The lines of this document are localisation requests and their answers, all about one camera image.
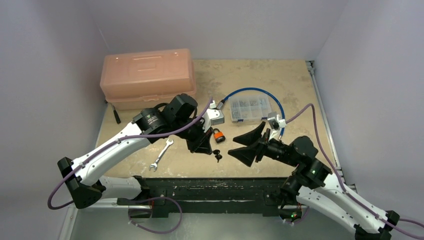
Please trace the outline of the orange black padlock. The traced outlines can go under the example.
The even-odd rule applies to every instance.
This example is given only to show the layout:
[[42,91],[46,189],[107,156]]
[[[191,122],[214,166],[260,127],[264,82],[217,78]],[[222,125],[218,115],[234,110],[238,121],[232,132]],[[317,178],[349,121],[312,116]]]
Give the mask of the orange black padlock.
[[213,138],[217,144],[222,143],[226,140],[225,135],[218,128],[213,129]]

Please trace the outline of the black-headed key bunch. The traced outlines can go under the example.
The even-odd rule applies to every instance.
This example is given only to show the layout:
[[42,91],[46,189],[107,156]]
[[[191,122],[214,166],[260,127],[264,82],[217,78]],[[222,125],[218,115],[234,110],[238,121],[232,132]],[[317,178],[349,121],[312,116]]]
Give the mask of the black-headed key bunch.
[[219,163],[220,160],[223,158],[223,156],[221,155],[221,151],[219,149],[215,149],[212,151],[212,153],[214,154],[214,157],[217,160],[217,163]]

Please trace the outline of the blue cable lock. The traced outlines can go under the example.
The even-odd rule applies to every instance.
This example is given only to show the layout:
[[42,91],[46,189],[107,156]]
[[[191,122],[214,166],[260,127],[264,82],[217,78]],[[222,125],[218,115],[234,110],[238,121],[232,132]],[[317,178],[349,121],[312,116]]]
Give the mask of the blue cable lock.
[[283,108],[283,105],[280,103],[280,101],[270,92],[258,88],[258,87],[243,87],[240,89],[237,89],[231,93],[229,93],[227,96],[225,96],[221,101],[218,102],[216,105],[217,110],[222,110],[224,106],[226,105],[227,100],[232,96],[247,96],[247,95],[260,95],[265,94],[269,97],[269,102],[272,108],[272,112],[268,114],[267,119],[265,120],[271,120],[271,126],[276,130],[279,137],[282,137],[285,132],[286,127],[286,115]]

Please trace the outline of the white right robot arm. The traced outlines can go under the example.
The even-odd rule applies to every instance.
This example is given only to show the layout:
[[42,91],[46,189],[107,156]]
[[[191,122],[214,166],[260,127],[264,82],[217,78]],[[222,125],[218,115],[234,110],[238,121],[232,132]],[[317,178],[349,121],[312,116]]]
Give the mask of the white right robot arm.
[[374,206],[348,188],[336,171],[317,159],[318,150],[309,137],[300,136],[285,144],[273,138],[262,122],[233,141],[242,147],[228,154],[248,167],[263,157],[294,167],[279,191],[270,194],[281,207],[294,203],[312,207],[345,227],[356,240],[391,239],[399,214]]

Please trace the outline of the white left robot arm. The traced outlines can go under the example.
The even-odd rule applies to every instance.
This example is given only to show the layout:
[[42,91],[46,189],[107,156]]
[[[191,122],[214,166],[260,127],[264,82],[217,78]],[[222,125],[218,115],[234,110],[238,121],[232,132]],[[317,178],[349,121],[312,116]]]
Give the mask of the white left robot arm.
[[198,103],[183,93],[169,103],[145,108],[114,137],[91,152],[57,163],[65,184],[78,209],[102,199],[121,198],[138,205],[149,199],[148,186],[141,176],[107,177],[105,173],[133,153],[160,139],[177,136],[187,143],[191,153],[212,154],[210,137],[215,111],[209,106],[198,113]]

